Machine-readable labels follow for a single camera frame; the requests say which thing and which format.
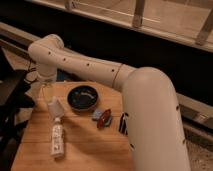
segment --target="chair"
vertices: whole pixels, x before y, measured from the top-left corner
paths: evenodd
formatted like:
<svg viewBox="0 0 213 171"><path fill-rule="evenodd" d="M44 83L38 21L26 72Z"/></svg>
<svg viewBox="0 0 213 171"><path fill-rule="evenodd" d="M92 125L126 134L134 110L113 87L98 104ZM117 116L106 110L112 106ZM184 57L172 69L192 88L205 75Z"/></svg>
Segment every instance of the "chair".
<svg viewBox="0 0 213 171"><path fill-rule="evenodd" d="M15 125L15 115L20 108L34 106L32 98L25 94L30 89L30 84L25 81L26 75L26 70L12 68L0 47L0 154L10 139L21 141L19 131L27 121Z"/></svg>

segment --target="floor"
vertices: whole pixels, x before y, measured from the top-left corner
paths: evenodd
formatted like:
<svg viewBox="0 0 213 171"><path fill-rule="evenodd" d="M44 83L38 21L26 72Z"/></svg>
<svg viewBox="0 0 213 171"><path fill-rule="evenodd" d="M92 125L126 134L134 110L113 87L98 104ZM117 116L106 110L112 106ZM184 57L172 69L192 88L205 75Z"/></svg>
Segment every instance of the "floor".
<svg viewBox="0 0 213 171"><path fill-rule="evenodd" d="M24 60L23 58L18 57L17 55L5 51L9 62L14 66L15 68L28 68L29 61ZM34 79L36 77L35 73L32 73L29 75L29 79ZM38 94L38 91L40 89L40 86L38 83L34 83L32 85L31 90L28 92L30 96L32 96L34 99L36 99L36 95ZM17 122L26 120L30 117L32 109L28 110L21 110L20 117L17 118ZM192 171L212 171L213 170L213 144L204 144L204 146L208 146L209 148L205 148L202 146L199 146L196 142L202 141L199 138L194 138L195 141L189 141L187 140L187 147L189 151L189 157L191 162L191 168ZM0 156L0 171L9 171L10 167L13 163L13 159L16 154L16 150L18 148L18 145L11 141L8 144L7 149L5 150L5 153Z"/></svg>

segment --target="glass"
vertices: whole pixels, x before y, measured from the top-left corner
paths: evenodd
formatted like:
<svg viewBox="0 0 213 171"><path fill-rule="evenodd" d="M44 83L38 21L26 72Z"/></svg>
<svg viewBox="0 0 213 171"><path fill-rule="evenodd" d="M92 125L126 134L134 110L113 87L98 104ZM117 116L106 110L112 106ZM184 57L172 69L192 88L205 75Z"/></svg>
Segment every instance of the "glass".
<svg viewBox="0 0 213 171"><path fill-rule="evenodd" d="M143 26L196 39L212 7L210 0L146 0Z"/></svg>
<svg viewBox="0 0 213 171"><path fill-rule="evenodd" d="M65 9L67 0L32 0ZM136 0L73 0L73 12L118 25L132 27ZM160 37L195 40L213 8L212 0L145 0L141 30L154 31ZM207 39L213 48L213 32Z"/></svg>

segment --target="screw hole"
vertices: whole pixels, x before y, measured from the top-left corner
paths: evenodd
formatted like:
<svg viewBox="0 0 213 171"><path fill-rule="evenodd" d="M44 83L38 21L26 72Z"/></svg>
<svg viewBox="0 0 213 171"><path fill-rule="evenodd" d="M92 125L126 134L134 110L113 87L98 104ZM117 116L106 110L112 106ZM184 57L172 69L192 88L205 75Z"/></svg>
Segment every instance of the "screw hole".
<svg viewBox="0 0 213 171"><path fill-rule="evenodd" d="M176 110L179 110L180 109L180 106L178 105L178 106L176 106Z"/></svg>
<svg viewBox="0 0 213 171"><path fill-rule="evenodd" d="M186 139L183 140L183 144L186 144Z"/></svg>
<svg viewBox="0 0 213 171"><path fill-rule="evenodd" d="M130 147L132 148L132 150L135 150L134 145L130 144Z"/></svg>
<svg viewBox="0 0 213 171"><path fill-rule="evenodd" d="M129 114L128 114L128 113L124 113L124 115L127 116L127 117L129 117Z"/></svg>

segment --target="clear glass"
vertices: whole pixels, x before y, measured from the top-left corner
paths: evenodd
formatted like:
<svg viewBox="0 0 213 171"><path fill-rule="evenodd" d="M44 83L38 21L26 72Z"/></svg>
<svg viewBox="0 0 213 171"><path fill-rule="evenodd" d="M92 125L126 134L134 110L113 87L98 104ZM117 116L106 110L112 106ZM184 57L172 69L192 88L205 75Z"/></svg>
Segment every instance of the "clear glass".
<svg viewBox="0 0 213 171"><path fill-rule="evenodd" d="M75 8L98 16L131 23L136 0L75 0Z"/></svg>
<svg viewBox="0 0 213 171"><path fill-rule="evenodd" d="M210 0L146 0L143 26L195 39L212 7Z"/></svg>
<svg viewBox="0 0 213 171"><path fill-rule="evenodd" d="M34 0L64 8L67 0ZM136 0L73 0L76 10L132 24ZM143 26L163 34L195 40L211 8L212 0L145 0ZM213 32L207 42L213 43Z"/></svg>

